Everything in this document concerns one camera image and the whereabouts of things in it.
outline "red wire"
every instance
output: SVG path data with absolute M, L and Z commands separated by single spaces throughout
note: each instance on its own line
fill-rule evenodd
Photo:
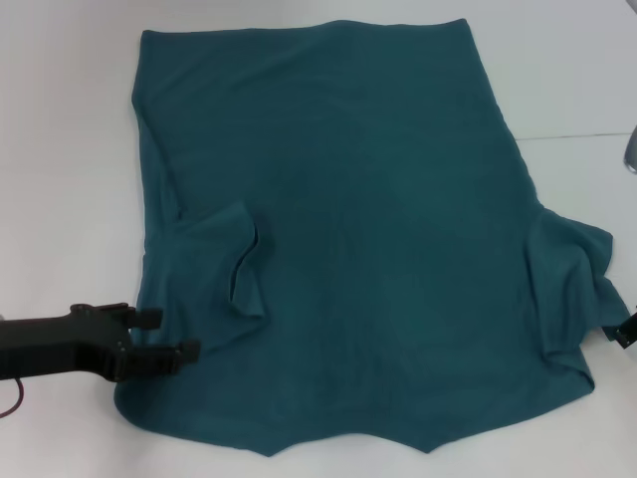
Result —
M 16 383 L 18 384 L 18 401 L 16 401 L 16 404 L 9 408 L 7 411 L 0 413 L 0 418 L 5 418 L 16 411 L 18 408 L 20 408 L 22 400 L 24 400 L 24 385 L 22 384 L 22 380 L 20 380 L 20 378 L 16 378 Z

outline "white background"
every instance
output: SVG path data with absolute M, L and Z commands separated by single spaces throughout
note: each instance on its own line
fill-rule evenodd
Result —
M 457 18 L 469 20 L 540 199 L 613 233 L 609 276 L 634 309 L 637 176 L 622 155 L 637 123 L 637 15 L 623 0 L 0 0 L 0 313 L 134 302 L 142 204 L 129 98 L 142 30 Z M 624 134 L 530 139 L 601 133 Z M 0 475 L 635 476 L 637 362 L 600 334 L 584 350 L 592 395 L 429 455 L 352 435 L 267 459 L 138 430 L 99 377 L 29 378 L 23 407 L 0 420 Z M 14 388 L 0 382 L 0 409 Z

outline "white table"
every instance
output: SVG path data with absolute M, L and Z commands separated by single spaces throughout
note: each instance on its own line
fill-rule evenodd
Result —
M 129 105 L 143 29 L 469 20 L 546 206 L 616 239 L 609 277 L 637 306 L 637 177 L 621 164 L 637 122 L 637 15 L 623 0 L 0 0 L 0 312 L 134 302 L 142 205 Z M 600 334 L 597 389 L 537 419 L 430 455 L 369 436 L 267 459 L 146 433 L 85 373 L 25 380 L 0 420 L 0 475 L 46 477 L 564 477 L 635 475 L 637 362 Z M 0 409 L 15 385 L 0 382 Z

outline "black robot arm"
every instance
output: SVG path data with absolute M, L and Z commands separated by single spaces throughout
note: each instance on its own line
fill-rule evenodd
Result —
M 136 347 L 129 329 L 157 329 L 161 311 L 128 304 L 71 306 L 51 319 L 0 322 L 0 379 L 83 370 L 110 381 L 178 373 L 199 359 L 200 343 Z

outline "teal fabric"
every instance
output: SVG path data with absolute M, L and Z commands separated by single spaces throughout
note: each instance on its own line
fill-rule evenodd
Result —
M 203 352 L 119 385 L 132 423 L 430 451 L 593 390 L 612 238 L 539 204 L 464 20 L 144 32 L 133 104 L 164 310 L 135 339 Z

